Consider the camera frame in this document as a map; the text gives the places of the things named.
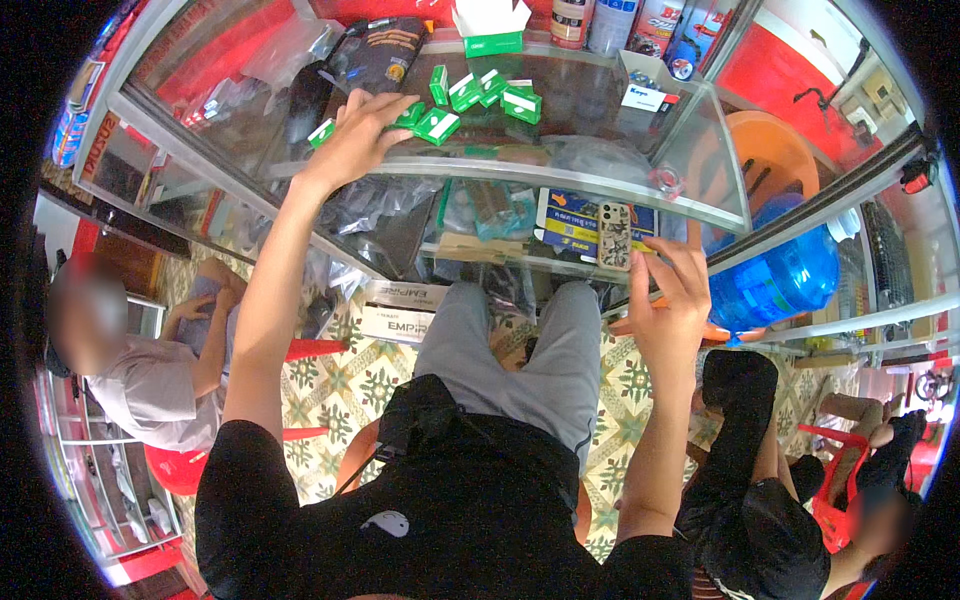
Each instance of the patterned tile floor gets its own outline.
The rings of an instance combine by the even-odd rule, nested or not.
[[[186,298],[196,265],[212,255],[194,248],[190,263],[165,260],[158,289],[161,299],[172,305]],[[226,260],[231,268],[249,277],[251,268]],[[329,498],[334,492],[337,470],[353,436],[379,416],[394,388],[410,379],[417,351],[402,344],[380,342],[360,335],[362,292],[342,302],[325,337],[349,340],[350,350],[341,354],[304,359],[283,367],[279,385],[283,397],[283,424],[286,427],[327,426],[328,435],[284,443],[287,467],[296,482],[300,504]],[[537,328],[520,317],[496,315],[491,336],[493,354],[506,369],[516,369],[523,359],[524,344],[537,335]],[[650,380],[643,358],[633,340],[616,338],[604,327],[601,337],[601,389],[596,434],[588,458],[585,486],[593,507],[587,549],[599,560],[606,559],[615,539],[619,496],[627,464],[650,416]],[[775,403],[778,433],[782,442],[792,441],[788,455],[810,451],[806,434],[795,435],[797,424],[806,415],[823,378],[831,370],[797,370],[789,358],[771,355],[780,370]],[[835,381],[842,391],[856,392],[856,377],[838,373]],[[688,439],[703,449],[715,438],[722,424],[708,416],[691,418]],[[696,464],[687,460],[684,480]],[[376,463],[363,473],[361,482],[376,476]],[[193,497],[178,498],[183,513],[185,548],[192,555]]]

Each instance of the phone case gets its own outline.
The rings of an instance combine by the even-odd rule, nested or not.
[[[601,204],[597,223],[600,227],[597,264],[604,269],[630,271],[630,211],[627,206]]]

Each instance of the gray shirt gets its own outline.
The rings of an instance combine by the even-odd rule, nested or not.
[[[196,362],[186,344],[128,335],[113,364],[86,382],[110,420],[140,442],[181,452],[209,450],[226,388],[194,398]]]

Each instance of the green box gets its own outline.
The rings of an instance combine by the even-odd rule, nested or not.
[[[416,137],[440,146],[459,128],[460,117],[433,107],[423,115],[417,126],[413,128],[413,132]]]
[[[433,67],[433,75],[430,76],[430,93],[433,95],[433,102],[438,107],[445,107],[447,105],[447,89],[446,65],[438,64]]]
[[[457,112],[463,112],[480,102],[482,96],[480,83],[472,73],[467,73],[462,80],[450,86],[450,104]]]
[[[464,54],[468,59],[491,54],[523,52],[523,31],[493,34],[491,36],[464,37]]]
[[[531,125],[540,121],[540,105],[542,98],[533,92],[532,87],[513,87],[503,90],[500,106],[510,116]]]
[[[507,85],[507,80],[500,77],[500,73],[496,69],[491,69],[490,72],[480,78],[480,88],[484,94],[480,98],[480,104],[488,107],[499,100]]]
[[[420,120],[420,116],[423,115],[425,110],[426,104],[423,102],[417,102],[411,105],[408,109],[404,110],[403,113],[396,118],[391,127],[412,130],[417,126],[417,122]]]
[[[326,142],[326,139],[333,135],[333,131],[337,128],[336,123],[333,119],[327,119],[322,122],[322,124],[307,135],[306,140],[310,142],[310,145],[314,148],[320,148],[320,145]]]

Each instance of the gray shorts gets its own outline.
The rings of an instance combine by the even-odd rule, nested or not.
[[[584,282],[562,285],[540,318],[530,362],[508,372],[490,350],[487,297],[454,283],[423,339],[416,375],[436,374],[468,413],[519,420],[577,454],[580,476],[600,400],[600,309]]]
[[[190,293],[187,294],[187,298],[193,299],[197,296],[213,296],[215,298],[222,287],[223,285],[215,279],[196,276],[193,284],[190,286]],[[211,302],[207,306],[201,307],[200,311],[212,315],[215,307],[216,303]],[[230,310],[230,314],[227,316],[227,351],[224,353],[224,374],[230,373],[230,356],[233,354],[233,334],[235,334],[237,330],[237,315],[239,313],[240,305],[237,304]],[[209,330],[210,319],[197,319],[195,321],[180,319],[180,327],[177,329],[177,335],[174,337],[174,340],[187,344],[190,346],[190,349],[193,350],[194,356],[200,357],[200,352],[204,349],[206,334]]]

